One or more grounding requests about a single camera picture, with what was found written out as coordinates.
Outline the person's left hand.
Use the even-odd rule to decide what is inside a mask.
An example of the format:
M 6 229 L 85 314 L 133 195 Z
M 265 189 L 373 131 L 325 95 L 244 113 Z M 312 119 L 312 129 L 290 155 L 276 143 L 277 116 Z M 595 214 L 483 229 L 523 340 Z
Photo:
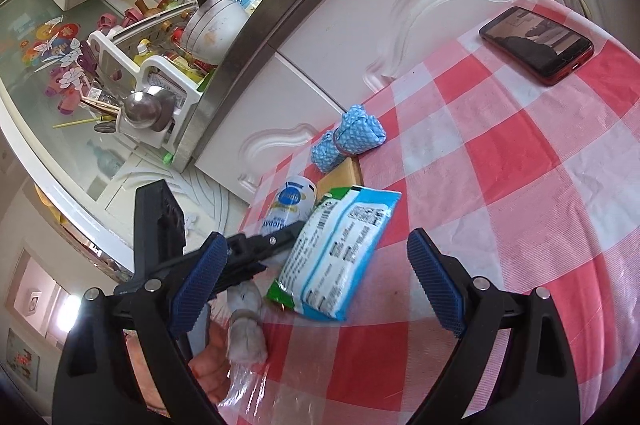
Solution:
M 227 338 L 227 330 L 210 321 L 208 344 L 189 362 L 192 374 L 213 405 L 218 405 L 228 396 L 231 386 Z

